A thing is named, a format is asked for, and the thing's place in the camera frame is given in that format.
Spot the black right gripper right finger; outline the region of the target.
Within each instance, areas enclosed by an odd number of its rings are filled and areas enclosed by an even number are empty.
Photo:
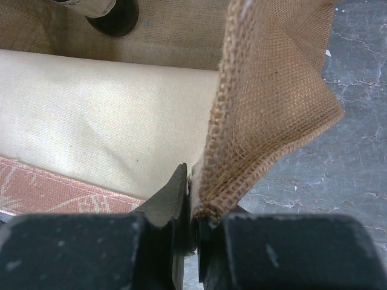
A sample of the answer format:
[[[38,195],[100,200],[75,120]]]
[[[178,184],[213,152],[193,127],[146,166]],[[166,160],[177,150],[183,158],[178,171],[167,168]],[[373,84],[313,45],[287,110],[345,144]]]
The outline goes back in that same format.
[[[231,213],[198,222],[205,289],[382,289],[368,232],[341,214]]]

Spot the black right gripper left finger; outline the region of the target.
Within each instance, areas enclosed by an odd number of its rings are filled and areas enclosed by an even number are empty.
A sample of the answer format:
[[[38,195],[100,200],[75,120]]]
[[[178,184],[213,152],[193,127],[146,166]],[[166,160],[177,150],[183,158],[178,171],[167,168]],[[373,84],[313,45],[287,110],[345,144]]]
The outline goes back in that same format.
[[[125,214],[24,214],[1,225],[2,289],[181,289],[187,166]]]

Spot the burlap canvas tote bag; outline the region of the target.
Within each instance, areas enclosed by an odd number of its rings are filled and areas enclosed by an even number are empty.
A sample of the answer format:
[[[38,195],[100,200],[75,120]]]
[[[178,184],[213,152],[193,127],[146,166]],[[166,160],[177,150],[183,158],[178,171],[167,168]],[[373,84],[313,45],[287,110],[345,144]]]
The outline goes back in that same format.
[[[185,163],[218,219],[337,123],[334,1],[140,1],[115,39],[51,1],[1,2],[1,158],[143,201]]]

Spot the red-capped beverage bottle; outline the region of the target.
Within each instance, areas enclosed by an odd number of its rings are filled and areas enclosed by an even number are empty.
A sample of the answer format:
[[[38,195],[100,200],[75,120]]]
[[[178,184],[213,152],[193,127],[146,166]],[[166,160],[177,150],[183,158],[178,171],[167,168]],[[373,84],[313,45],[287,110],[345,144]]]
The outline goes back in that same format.
[[[68,0],[54,1],[83,15],[97,31],[112,37],[129,34],[139,17],[135,0]]]

